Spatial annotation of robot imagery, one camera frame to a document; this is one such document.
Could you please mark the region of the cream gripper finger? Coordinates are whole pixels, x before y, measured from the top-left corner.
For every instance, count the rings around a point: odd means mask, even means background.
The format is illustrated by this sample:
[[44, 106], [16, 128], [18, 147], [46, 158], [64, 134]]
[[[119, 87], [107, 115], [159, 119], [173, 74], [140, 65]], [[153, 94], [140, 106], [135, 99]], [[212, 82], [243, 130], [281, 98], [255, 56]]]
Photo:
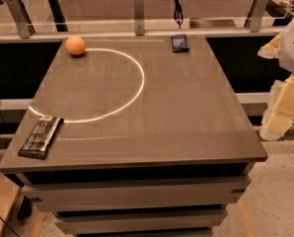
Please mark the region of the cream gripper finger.
[[281, 138], [294, 123], [294, 74], [271, 86], [259, 135], [263, 140]]
[[257, 55], [266, 59], [277, 58], [279, 56], [279, 47], [282, 34], [275, 36], [270, 42], [263, 45]]

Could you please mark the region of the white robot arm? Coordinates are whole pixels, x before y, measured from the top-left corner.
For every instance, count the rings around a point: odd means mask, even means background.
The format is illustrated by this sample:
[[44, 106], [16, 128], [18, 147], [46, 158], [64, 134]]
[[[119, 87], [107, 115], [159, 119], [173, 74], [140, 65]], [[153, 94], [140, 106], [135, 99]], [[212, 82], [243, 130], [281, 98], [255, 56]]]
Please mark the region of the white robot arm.
[[262, 46], [257, 55], [277, 58], [280, 67], [290, 72], [287, 79], [275, 80], [271, 86], [261, 121], [260, 137], [273, 141], [282, 137], [294, 123], [294, 19], [282, 33]]

